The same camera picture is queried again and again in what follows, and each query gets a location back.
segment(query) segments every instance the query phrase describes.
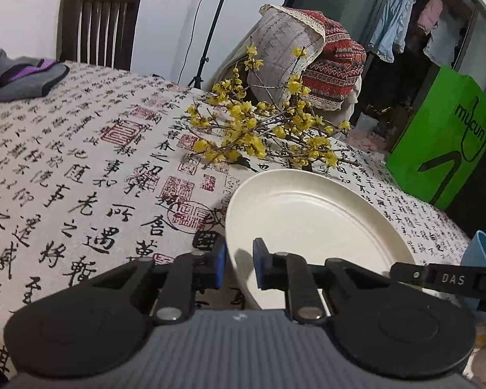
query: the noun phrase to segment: blue cup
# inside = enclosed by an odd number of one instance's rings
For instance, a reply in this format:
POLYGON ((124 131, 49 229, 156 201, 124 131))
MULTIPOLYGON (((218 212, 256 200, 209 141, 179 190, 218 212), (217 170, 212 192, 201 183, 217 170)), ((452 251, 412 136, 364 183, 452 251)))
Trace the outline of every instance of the blue cup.
MULTIPOLYGON (((477 231, 461 259, 461 266, 486 267, 486 233, 477 231)), ((463 298, 464 304, 475 312, 479 305, 476 298, 463 298)))

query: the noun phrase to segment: gray cloth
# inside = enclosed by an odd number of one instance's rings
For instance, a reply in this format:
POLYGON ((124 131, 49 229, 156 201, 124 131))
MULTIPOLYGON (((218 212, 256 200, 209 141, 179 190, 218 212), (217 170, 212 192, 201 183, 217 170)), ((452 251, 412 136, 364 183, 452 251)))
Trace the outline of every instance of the gray cloth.
POLYGON ((10 59, 7 53, 0 49, 0 101, 9 102, 47 96, 50 89, 60 82, 68 71, 69 68, 63 63, 40 58, 10 59), (22 70, 24 72, 32 70, 32 72, 26 75, 22 70))

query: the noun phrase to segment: hanging clothes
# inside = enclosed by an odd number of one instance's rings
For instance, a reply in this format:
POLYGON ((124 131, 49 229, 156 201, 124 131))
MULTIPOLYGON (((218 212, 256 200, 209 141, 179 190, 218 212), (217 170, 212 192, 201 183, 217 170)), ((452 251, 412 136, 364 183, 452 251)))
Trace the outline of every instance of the hanging clothes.
POLYGON ((440 67, 452 67, 463 26, 464 20, 456 20, 450 16, 448 10, 443 10, 437 27, 431 31, 429 43, 423 53, 440 67))
POLYGON ((430 0, 419 15, 418 28, 428 35, 439 20, 443 8, 442 0, 430 0))
POLYGON ((393 63, 394 49, 398 53, 405 49, 405 37, 415 2, 416 0, 387 0, 385 3, 368 46, 381 60, 393 63))

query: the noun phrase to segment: tablecloth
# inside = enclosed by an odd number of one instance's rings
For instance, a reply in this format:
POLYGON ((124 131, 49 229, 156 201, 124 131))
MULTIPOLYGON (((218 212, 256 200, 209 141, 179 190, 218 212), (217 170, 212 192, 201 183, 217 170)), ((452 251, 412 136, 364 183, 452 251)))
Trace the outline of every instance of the tablecloth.
MULTIPOLYGON (((69 65, 48 97, 0 103, 0 368, 7 375, 14 370, 3 327, 14 311, 138 257, 163 264, 193 247, 209 249, 237 187, 257 172, 289 167, 285 159, 250 159, 250 168, 204 168, 183 118, 200 91, 69 65)), ((360 167, 315 172, 373 204, 416 262, 459 262, 469 242, 463 232, 403 193, 381 162, 349 149, 343 155, 360 167)), ((243 302, 233 277, 223 291, 198 297, 199 307, 243 302)))

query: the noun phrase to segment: chair backrest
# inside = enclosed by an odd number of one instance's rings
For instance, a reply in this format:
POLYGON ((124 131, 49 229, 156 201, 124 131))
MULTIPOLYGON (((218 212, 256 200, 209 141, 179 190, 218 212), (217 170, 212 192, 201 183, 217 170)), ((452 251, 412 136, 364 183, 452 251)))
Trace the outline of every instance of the chair backrest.
POLYGON ((64 0, 60 61, 130 70, 139 5, 140 0, 64 0))

